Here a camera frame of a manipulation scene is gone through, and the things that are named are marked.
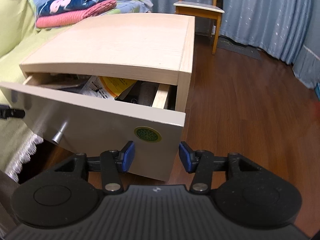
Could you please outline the grey floor mat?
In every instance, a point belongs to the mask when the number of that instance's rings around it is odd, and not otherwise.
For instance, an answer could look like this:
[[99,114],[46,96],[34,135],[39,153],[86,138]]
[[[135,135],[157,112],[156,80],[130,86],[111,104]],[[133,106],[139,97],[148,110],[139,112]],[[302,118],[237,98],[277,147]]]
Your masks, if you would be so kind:
[[261,61],[261,56],[257,48],[234,42],[233,40],[224,36],[220,36],[218,38],[217,47]]

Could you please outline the yellow white booklet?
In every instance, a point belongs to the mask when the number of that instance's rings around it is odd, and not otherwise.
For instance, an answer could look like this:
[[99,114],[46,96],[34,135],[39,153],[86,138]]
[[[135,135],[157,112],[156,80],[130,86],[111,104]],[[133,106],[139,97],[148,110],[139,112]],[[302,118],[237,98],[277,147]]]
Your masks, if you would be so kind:
[[80,90],[80,94],[101,99],[116,100],[137,81],[118,77],[92,76]]

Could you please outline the pink folded blanket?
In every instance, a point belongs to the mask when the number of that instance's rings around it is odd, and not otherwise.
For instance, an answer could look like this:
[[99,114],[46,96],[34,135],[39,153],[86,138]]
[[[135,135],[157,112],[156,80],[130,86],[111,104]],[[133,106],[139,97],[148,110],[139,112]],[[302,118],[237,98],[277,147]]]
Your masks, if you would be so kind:
[[35,27],[42,29],[76,24],[88,17],[98,16],[108,12],[114,9],[116,5],[116,0],[105,0],[85,10],[63,12],[52,16],[41,16],[36,20]]

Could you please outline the beige wooden nightstand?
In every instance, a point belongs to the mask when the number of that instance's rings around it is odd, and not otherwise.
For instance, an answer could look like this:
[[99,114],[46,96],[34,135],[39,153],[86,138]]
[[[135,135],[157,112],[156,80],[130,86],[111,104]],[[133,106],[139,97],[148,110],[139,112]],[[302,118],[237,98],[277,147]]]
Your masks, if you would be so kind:
[[185,113],[194,28],[193,17],[177,14],[90,17],[32,53],[21,63],[21,70],[33,79],[33,85],[44,88],[53,74],[110,76],[168,85],[165,108]]

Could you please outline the upper beige drawer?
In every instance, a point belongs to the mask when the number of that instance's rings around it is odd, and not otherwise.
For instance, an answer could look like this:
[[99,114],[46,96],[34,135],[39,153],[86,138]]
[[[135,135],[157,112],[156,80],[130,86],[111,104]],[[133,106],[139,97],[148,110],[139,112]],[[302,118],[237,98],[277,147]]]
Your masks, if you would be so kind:
[[[25,111],[24,123],[37,135],[60,147],[89,157],[135,143],[133,174],[167,181],[178,151],[185,113],[165,108],[168,85],[159,85],[151,106],[113,101],[33,85],[2,82],[10,105]],[[159,142],[136,137],[136,127],[158,131]]]

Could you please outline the blue star curtain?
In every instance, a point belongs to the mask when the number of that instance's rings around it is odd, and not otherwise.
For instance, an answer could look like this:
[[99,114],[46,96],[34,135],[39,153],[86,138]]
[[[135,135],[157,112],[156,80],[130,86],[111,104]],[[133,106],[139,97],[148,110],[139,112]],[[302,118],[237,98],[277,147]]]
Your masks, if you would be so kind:
[[[178,1],[151,0],[152,10],[175,13]],[[220,36],[258,47],[293,65],[295,77],[308,88],[319,85],[319,0],[217,0],[216,6],[225,11]],[[215,20],[196,18],[197,32],[215,33]]]

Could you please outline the round green sticker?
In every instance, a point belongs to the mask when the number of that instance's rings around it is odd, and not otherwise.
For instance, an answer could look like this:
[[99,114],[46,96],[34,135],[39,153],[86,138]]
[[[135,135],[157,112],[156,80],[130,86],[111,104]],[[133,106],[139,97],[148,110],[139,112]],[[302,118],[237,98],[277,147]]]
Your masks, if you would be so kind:
[[146,142],[159,142],[162,137],[158,131],[151,127],[139,126],[134,130],[136,137]]

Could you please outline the navy patterned folded blanket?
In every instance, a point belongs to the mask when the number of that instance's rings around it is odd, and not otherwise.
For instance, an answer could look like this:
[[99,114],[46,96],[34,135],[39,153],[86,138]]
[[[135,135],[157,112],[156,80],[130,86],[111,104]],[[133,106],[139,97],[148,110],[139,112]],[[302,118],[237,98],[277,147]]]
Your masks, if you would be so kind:
[[37,7],[37,15],[42,17],[85,10],[103,1],[106,0],[48,0]]

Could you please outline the light green sofa cover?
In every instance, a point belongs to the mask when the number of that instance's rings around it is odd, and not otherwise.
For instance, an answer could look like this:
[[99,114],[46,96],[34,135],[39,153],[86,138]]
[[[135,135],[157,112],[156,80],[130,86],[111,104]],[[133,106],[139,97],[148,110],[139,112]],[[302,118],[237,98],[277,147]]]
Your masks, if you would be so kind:
[[[35,16],[28,0],[1,0],[1,81],[24,83],[20,63],[49,39],[66,28],[34,27]],[[32,132],[21,119],[1,120],[1,171],[14,181],[22,165],[36,152],[43,139]]]

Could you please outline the wooden white chair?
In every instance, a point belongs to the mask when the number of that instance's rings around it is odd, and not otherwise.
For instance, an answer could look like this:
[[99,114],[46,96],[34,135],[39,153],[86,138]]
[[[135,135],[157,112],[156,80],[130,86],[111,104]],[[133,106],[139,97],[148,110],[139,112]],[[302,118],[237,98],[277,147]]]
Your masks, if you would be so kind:
[[220,26],[222,15],[224,10],[216,6],[217,0],[212,0],[210,4],[204,4],[200,2],[187,2],[179,0],[174,3],[175,13],[188,16],[196,16],[201,18],[207,18],[216,21],[216,28],[213,39],[212,54],[215,55],[217,49],[217,43],[220,36]]

